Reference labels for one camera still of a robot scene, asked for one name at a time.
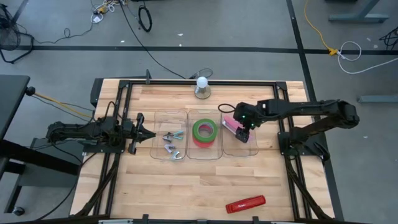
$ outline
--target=red tape roll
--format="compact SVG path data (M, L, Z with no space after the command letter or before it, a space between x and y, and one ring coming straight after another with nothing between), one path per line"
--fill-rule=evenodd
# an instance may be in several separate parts
M205 129L205 130L207 130L207 131L209 131L209 133L211 133L212 131L213 131L213 129L211 128L211 127L209 127L208 125L201 125L200 127L199 127L199 129ZM192 134L192 138L193 138L193 143L195 143L195 145L197 145L197 146L199 146L199 147L202 147L202 148L207 148L207 147L210 147L210 146L212 146L213 145L213 143L214 143L214 140L213 141L211 141L211 142L206 142L206 143L204 143L204 142L200 142L199 140L197 140L196 138L195 138L195 136Z

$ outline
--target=red object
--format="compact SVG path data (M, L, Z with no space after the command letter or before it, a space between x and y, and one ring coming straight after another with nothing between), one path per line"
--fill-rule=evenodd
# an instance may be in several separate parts
M206 129L209 132L213 131L212 128L207 126L207 125L201 125L199 128L200 129ZM212 140L211 142L201 142L201 141L197 140L193 134L192 134L192 138L193 138L193 143L195 143L195 145L197 145L197 146L199 146L201 148L210 147L214 143L214 140Z
M256 206L264 205L265 203L266 203L266 198L260 195L256 197L246 198L231 204L227 204L225 205L225 208L226 212L229 214L234 212L240 212Z

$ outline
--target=green tape roll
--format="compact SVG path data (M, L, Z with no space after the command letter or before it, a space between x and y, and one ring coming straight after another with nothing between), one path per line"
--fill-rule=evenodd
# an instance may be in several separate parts
M213 133L208 137L201 136L199 134L199 127L202 125L212 126ZM198 140L200 142L204 142L204 143L214 141L214 139L216 139L216 137L217 137L217 132L218 132L218 128L217 128L216 123L210 119L200 119L199 121L195 122L195 124L193 124L193 128L192 128L193 137L196 140Z

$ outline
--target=yellow cable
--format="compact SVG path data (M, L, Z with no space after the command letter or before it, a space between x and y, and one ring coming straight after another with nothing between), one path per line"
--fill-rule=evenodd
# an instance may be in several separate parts
M329 50L329 55L332 56L332 55L337 54L338 49L333 49L333 48L329 47L329 46L325 43L325 41L323 40L322 33L321 33L317 28L315 28L315 26L313 26L312 23L308 20L308 17L307 17L307 4L308 4L308 0L305 1L305 5L304 5L304 17L305 17L305 20L307 20L308 24L310 24L310 26L312 27L312 29L314 29L315 31L318 32L319 36L321 37L321 40L322 40L323 45Z
M48 96L45 96L45 95L41 95L41 94L39 94L39 93L34 93L34 94L35 94L36 96L40 97L40 98L45 99L45 100L49 100L49 101L52 101L52 102L54 102L54 103L57 103L57 104L59 104L60 106L63 106L64 108L66 108L66 109L68 109L68 110L70 110L70 111L73 111L73 112L75 112L76 114L78 114L78 115L80 115L80 116L84 116L84 117L87 117L87 118L91 118L90 115L83 114L83 113L81 113L81 112L79 112L79 111L77 111L77 110L75 110L75 109L73 109L73 108L70 108L70 107L67 106L67 105L64 105L63 103L61 103L61 102L59 102L59 101L57 101L57 100L55 100L55 99L53 99L53 98L51 98L51 97L48 97Z

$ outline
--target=wheel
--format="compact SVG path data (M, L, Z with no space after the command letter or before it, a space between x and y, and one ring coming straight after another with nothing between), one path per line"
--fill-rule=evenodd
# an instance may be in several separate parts
M21 207L14 207L12 213L17 216L21 216L25 213L25 210Z

